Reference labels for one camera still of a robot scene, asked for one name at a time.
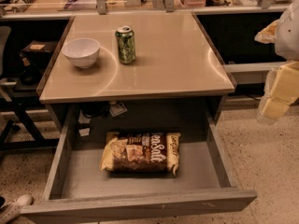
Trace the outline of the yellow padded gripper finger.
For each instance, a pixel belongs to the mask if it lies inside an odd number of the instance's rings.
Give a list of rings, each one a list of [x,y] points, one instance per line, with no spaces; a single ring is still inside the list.
[[[254,37],[254,40],[264,44],[274,43],[276,41],[277,27],[278,20],[271,22]]]
[[[257,120],[273,124],[299,98],[299,62],[292,61],[273,68],[267,74]]]

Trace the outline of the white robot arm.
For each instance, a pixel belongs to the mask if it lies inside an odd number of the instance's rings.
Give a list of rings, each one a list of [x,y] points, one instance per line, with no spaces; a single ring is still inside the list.
[[[276,55],[286,59],[268,72],[258,107],[257,120],[273,124],[299,98],[299,0],[293,0],[280,18],[263,28],[254,40],[273,43]]]

